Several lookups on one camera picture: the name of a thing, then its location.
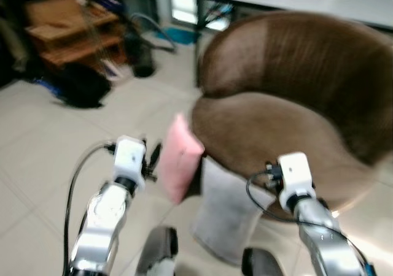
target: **silver robot arm segment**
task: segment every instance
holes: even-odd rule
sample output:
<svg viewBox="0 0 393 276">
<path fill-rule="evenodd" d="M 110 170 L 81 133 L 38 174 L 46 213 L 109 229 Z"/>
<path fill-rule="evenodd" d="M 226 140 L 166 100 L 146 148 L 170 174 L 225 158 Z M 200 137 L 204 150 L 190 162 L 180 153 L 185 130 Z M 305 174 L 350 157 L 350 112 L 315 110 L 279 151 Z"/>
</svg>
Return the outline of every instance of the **silver robot arm segment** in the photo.
<svg viewBox="0 0 393 276">
<path fill-rule="evenodd" d="M 127 136 L 116 143 L 114 182 L 106 183 L 87 207 L 83 228 L 71 253 L 71 275 L 110 274 L 119 245 L 119 232 L 137 188 L 145 186 L 142 162 L 146 147 Z"/>
<path fill-rule="evenodd" d="M 299 235 L 306 245 L 318 276 L 366 276 L 354 248 L 340 235 L 338 221 L 317 199 L 311 172 L 304 153 L 291 153 L 278 158 L 281 168 L 281 207 L 292 212 L 299 224 Z"/>
</svg>

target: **pink towel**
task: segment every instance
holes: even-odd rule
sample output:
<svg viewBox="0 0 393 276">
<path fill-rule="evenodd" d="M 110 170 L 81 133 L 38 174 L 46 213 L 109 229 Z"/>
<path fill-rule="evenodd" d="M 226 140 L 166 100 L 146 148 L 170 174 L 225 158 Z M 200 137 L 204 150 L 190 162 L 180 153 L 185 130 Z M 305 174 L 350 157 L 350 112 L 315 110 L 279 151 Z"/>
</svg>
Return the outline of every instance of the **pink towel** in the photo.
<svg viewBox="0 0 393 276">
<path fill-rule="evenodd" d="M 176 115 L 157 165 L 158 181 L 174 204 L 182 202 L 203 152 L 203 145 L 190 132 L 184 116 Z"/>
</svg>

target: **blue object on floor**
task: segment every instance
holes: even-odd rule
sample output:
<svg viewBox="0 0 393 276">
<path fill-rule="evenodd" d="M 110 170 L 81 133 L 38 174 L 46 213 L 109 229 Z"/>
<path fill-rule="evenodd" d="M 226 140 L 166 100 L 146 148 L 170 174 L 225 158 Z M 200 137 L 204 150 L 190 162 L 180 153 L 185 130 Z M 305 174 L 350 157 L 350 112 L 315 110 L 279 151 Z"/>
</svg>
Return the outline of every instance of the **blue object on floor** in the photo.
<svg viewBox="0 0 393 276">
<path fill-rule="evenodd" d="M 44 86 L 46 89 L 48 89 L 55 97 L 59 98 L 61 96 L 61 90 L 55 86 L 53 86 L 51 83 L 45 81 L 43 78 L 40 79 L 34 79 L 34 83 Z"/>
<path fill-rule="evenodd" d="M 176 28 L 164 28 L 163 30 L 176 43 L 183 45 L 189 45 L 194 43 L 194 32 Z M 155 36 L 157 38 L 166 40 L 164 35 L 161 33 L 155 33 Z"/>
</svg>

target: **chair cushion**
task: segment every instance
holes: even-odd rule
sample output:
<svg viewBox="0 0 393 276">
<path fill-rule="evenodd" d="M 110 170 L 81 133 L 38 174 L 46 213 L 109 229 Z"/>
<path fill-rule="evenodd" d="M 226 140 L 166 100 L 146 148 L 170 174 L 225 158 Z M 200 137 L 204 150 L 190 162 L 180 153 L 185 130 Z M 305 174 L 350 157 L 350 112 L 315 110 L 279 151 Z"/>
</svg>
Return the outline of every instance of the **chair cushion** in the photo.
<svg viewBox="0 0 393 276">
<path fill-rule="evenodd" d="M 334 210 L 360 198 L 374 181 L 371 169 L 348 153 L 328 120 L 285 99 L 262 93 L 201 98 L 192 129 L 206 154 L 246 178 L 279 155 L 304 152 L 317 195 Z"/>
<path fill-rule="evenodd" d="M 323 113 L 363 163 L 393 149 L 392 40 L 360 23 L 290 11 L 240 20 L 207 47 L 200 81 L 210 98 L 259 91 Z"/>
</svg>

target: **wooden cabinet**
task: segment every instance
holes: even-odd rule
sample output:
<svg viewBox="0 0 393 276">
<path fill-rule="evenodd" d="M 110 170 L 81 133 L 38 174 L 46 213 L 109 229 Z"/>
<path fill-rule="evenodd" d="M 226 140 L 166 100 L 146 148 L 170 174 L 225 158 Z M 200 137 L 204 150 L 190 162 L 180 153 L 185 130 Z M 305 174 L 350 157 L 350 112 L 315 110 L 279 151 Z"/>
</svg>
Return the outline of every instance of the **wooden cabinet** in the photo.
<svg viewBox="0 0 393 276">
<path fill-rule="evenodd" d="M 103 7 L 92 4 L 82 12 L 75 0 L 34 1 L 26 7 L 31 22 L 26 30 L 49 68 L 80 62 L 99 69 L 96 57 L 99 46 L 86 20 L 95 26 L 111 59 L 118 64 L 125 62 L 123 28 L 117 16 Z"/>
</svg>

